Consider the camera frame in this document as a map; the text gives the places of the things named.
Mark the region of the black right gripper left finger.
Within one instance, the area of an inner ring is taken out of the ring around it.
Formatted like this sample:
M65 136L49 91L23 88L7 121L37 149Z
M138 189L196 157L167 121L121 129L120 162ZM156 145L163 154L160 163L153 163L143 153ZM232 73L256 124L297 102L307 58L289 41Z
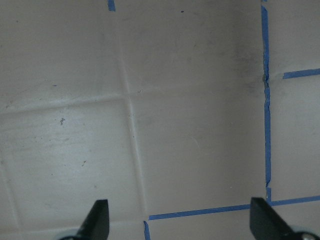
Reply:
M110 232L109 204L107 199L96 200L80 226L75 240L107 240Z

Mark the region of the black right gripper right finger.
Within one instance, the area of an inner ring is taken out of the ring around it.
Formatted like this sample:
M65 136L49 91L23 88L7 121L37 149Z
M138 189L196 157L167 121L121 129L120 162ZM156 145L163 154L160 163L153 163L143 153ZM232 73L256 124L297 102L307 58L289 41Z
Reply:
M256 240L294 240L296 235L261 197L250 200L249 228Z

